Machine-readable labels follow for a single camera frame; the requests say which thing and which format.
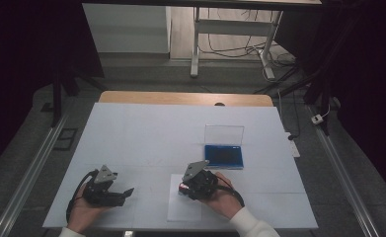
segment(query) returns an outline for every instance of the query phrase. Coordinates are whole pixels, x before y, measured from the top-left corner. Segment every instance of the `white sleeve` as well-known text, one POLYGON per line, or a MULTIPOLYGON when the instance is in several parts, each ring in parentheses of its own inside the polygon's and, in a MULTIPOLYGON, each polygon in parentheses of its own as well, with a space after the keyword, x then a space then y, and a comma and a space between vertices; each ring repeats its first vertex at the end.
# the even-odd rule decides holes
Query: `white sleeve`
POLYGON ((247 207, 239 210, 230 220, 230 223, 241 237, 279 237, 269 224, 255 218, 247 207))
POLYGON ((63 227, 59 237, 85 237, 85 235, 81 235, 73 230, 63 227))

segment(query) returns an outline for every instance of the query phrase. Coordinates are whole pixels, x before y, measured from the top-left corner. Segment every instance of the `white table surface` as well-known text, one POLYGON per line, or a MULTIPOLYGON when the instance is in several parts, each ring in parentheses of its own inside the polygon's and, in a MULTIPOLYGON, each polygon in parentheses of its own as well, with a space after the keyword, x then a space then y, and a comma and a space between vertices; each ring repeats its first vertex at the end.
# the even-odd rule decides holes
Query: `white table surface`
MULTIPOLYGON (((88 172, 105 164, 118 173, 111 192, 130 188, 134 192, 124 206, 105 212, 94 226, 231 230, 227 219, 200 203, 193 203, 200 210, 194 211, 191 220, 168 221, 171 177, 182 175, 188 163, 203 159, 207 124, 245 127, 244 169, 222 173, 257 218, 278 229, 317 228, 276 108, 113 103, 94 106, 43 227, 66 225, 65 209, 77 185, 88 172)), ((178 214, 184 216, 185 210, 179 208, 178 214)))

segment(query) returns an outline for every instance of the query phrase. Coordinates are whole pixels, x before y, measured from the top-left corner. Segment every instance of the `white plug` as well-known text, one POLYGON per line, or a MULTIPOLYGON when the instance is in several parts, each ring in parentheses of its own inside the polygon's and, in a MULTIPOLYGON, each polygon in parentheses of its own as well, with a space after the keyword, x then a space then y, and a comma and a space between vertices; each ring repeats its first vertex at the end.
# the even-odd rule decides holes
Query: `white plug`
POLYGON ((312 117, 312 121, 315 124, 319 124, 323 121, 323 118, 321 117, 321 115, 316 115, 312 117))

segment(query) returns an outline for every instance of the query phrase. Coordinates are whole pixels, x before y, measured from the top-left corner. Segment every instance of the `open plastic case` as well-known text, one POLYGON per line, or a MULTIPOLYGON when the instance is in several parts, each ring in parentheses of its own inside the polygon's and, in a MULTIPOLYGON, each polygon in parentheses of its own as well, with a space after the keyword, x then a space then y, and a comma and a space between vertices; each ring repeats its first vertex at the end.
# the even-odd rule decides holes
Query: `open plastic case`
POLYGON ((208 168, 243 169, 242 138, 244 126, 206 125, 204 159, 208 168))

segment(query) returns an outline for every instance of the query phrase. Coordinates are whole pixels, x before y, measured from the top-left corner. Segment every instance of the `person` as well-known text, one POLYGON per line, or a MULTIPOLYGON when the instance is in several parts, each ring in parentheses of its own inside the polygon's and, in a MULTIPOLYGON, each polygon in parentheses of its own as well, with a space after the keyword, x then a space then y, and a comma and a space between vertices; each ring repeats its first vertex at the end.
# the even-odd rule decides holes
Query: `person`
MULTIPOLYGON (((233 187, 232 182, 216 172, 219 185, 233 187)), ((83 237, 82 233, 95 219, 110 207, 97 207, 88 204, 81 196, 84 186, 79 190, 70 213, 69 222, 62 228, 59 237, 83 237)), ((210 199, 200 200, 215 212, 225 216, 241 237, 277 237, 277 232, 266 222, 258 220, 247 207, 242 207, 238 200, 226 191, 217 190, 210 199)))

